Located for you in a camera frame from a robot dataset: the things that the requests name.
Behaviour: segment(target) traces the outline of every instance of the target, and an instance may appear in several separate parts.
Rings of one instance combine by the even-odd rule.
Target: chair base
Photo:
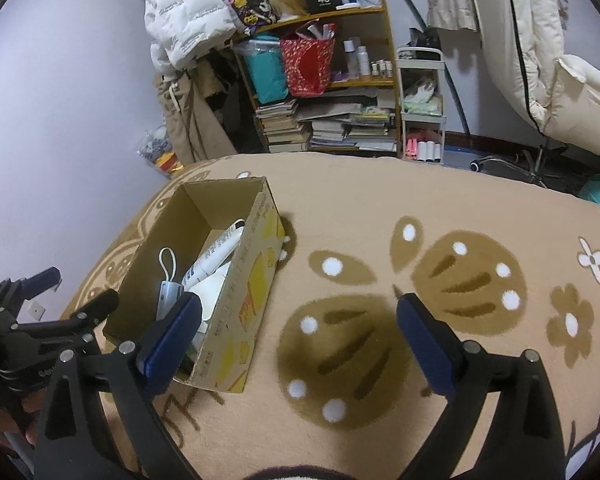
[[[502,164],[506,166],[510,170],[517,171],[518,173],[523,174],[526,177],[526,182],[528,184],[535,184],[536,186],[544,187],[548,189],[547,184],[545,184],[545,178],[564,178],[558,174],[549,174],[544,170],[544,165],[547,160],[554,158],[563,154],[567,150],[567,146],[562,146],[560,148],[555,148],[550,150],[548,148],[549,139],[548,137],[544,141],[544,144],[540,146],[538,149],[538,156],[536,156],[536,160],[533,159],[531,153],[528,150],[522,150],[522,154],[524,155],[524,159],[526,164],[520,164],[518,162],[520,156],[516,156],[516,161],[511,162],[506,158],[502,158],[501,156],[490,155],[484,156],[483,158],[478,158],[477,160],[472,161],[470,164],[470,169],[477,173],[482,171],[482,167],[485,162],[494,162],[497,164]]]

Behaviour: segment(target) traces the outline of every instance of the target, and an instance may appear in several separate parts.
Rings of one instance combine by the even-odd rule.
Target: white puffer jacket
[[[145,0],[144,26],[153,38],[156,70],[171,75],[195,58],[222,46],[235,32],[222,0]]]

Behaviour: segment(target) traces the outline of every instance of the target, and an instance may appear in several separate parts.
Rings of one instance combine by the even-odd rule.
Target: wall outlet
[[[42,315],[45,313],[45,308],[36,300],[32,300],[29,303],[29,314],[36,321],[40,321],[42,319]]]

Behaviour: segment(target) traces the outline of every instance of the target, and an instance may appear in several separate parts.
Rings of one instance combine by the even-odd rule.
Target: teal bag
[[[281,101],[289,95],[278,38],[259,34],[235,46],[244,57],[260,104]]]

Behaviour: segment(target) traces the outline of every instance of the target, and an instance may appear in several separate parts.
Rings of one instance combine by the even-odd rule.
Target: red gift bag
[[[304,40],[293,34],[280,40],[286,83],[295,97],[324,94],[331,81],[335,40]]]

